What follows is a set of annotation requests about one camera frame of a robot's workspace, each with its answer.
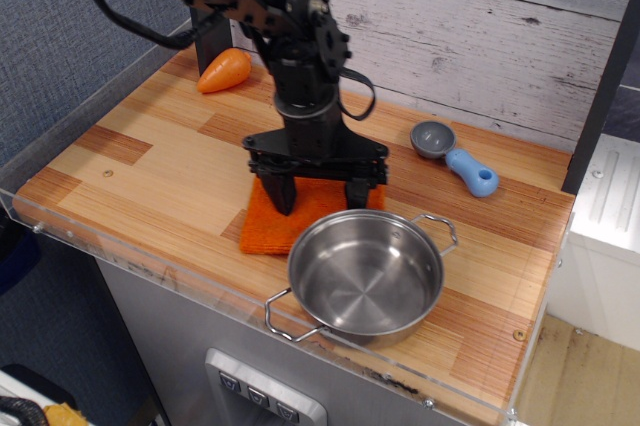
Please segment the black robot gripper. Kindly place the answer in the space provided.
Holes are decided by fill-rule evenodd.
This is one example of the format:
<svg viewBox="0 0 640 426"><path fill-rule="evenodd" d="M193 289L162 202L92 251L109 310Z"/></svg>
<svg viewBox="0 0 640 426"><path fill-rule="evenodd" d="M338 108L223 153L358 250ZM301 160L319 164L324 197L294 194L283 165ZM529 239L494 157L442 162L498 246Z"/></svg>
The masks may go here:
<svg viewBox="0 0 640 426"><path fill-rule="evenodd" d="M245 137L249 166L275 209L288 216L296 201L295 178L344 181L348 209L379 209L387 182L386 146L351 131L336 96L302 106L275 98L283 127Z"/></svg>

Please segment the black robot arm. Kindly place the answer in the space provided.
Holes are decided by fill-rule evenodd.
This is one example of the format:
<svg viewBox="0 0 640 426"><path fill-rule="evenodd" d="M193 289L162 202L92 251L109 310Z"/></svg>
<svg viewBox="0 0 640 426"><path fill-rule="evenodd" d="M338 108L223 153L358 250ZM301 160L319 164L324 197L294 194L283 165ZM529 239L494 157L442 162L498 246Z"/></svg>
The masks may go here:
<svg viewBox="0 0 640 426"><path fill-rule="evenodd" d="M369 193L387 181L386 146L351 131L351 114L339 82L366 87L364 75L346 66L350 38L340 31L330 0L181 0L213 19L240 24L273 78L279 130L247 136L249 167L278 212L292 212L298 177L341 181L350 209L366 206Z"/></svg>

